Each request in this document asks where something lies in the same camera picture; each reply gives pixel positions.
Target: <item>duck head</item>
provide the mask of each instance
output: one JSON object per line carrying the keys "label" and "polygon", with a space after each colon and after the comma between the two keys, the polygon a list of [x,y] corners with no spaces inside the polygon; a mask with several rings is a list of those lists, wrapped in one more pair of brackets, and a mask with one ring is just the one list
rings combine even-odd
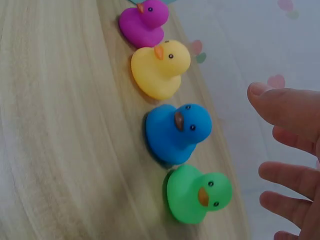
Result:
{"label": "duck head", "polygon": [[146,0],[136,5],[142,22],[155,29],[164,25],[169,18],[168,6],[160,0]]}
{"label": "duck head", "polygon": [[181,137],[190,144],[202,142],[212,130],[208,111],[194,103],[185,104],[175,111],[174,125]]}
{"label": "duck head", "polygon": [[195,180],[199,204],[207,211],[217,211],[226,207],[232,199],[232,185],[222,173],[208,173]]}
{"label": "duck head", "polygon": [[183,74],[191,64],[187,47],[176,40],[155,46],[154,55],[159,72],[169,78]]}

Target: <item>rubber duck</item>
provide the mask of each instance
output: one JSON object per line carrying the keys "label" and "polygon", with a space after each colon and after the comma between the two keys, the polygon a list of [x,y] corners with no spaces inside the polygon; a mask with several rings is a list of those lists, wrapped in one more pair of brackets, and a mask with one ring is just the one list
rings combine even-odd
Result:
{"label": "rubber duck", "polygon": [[131,59],[131,71],[144,93],[153,99],[165,100],[179,89],[181,74],[188,70],[190,64],[186,46],[170,40],[154,48],[138,49]]}
{"label": "rubber duck", "polygon": [[207,212],[225,208],[232,199],[232,191],[231,182],[224,174],[203,174],[191,165],[173,171],[166,185],[170,211],[185,224],[198,224]]}
{"label": "rubber duck", "polygon": [[176,109],[164,104],[148,113],[145,135],[149,149],[160,162],[179,165],[186,162],[197,144],[211,133],[208,111],[190,103]]}
{"label": "rubber duck", "polygon": [[158,45],[165,36],[162,29],[169,18],[168,6],[160,0],[146,0],[127,8],[119,17],[119,27],[136,48]]}

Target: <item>blue rubber duck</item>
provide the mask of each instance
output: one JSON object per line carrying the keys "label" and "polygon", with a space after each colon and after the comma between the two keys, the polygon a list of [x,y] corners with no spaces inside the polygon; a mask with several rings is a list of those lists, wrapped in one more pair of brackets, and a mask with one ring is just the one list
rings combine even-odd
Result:
{"label": "blue rubber duck", "polygon": [[171,165],[186,162],[211,130],[208,111],[194,103],[178,109],[169,104],[161,105],[149,112],[145,121],[146,140],[151,151],[159,160]]}

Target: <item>duck beak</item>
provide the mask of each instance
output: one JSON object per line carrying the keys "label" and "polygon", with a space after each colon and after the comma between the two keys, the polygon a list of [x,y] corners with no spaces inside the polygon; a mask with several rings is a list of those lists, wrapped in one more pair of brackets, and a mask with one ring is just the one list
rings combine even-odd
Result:
{"label": "duck beak", "polygon": [[144,13],[144,5],[142,3],[138,3],[136,8],[139,10],[140,13]]}
{"label": "duck beak", "polygon": [[175,127],[176,127],[180,132],[183,132],[183,131],[184,131],[184,122],[185,122],[184,116],[182,115],[181,112],[177,111],[177,112],[174,114],[174,124],[175,124]]}
{"label": "duck beak", "polygon": [[154,54],[159,60],[164,59],[164,48],[160,45],[154,47]]}
{"label": "duck beak", "polygon": [[209,196],[204,187],[201,187],[198,191],[198,200],[202,206],[209,206]]}

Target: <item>brown beak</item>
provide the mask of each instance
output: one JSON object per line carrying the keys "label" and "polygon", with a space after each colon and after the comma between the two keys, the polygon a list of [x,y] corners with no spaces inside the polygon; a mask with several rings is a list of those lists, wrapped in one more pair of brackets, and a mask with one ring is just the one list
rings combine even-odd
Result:
{"label": "brown beak", "polygon": [[144,13],[144,5],[142,3],[138,3],[136,8],[139,10],[140,13]]}
{"label": "brown beak", "polygon": [[198,200],[199,203],[204,206],[204,207],[208,207],[209,205],[209,196],[208,193],[206,192],[204,187],[201,187],[198,191]]}
{"label": "brown beak", "polygon": [[175,127],[180,131],[180,132],[183,132],[184,130],[184,116],[182,115],[181,112],[177,111],[175,114],[174,114],[174,124],[175,124]]}

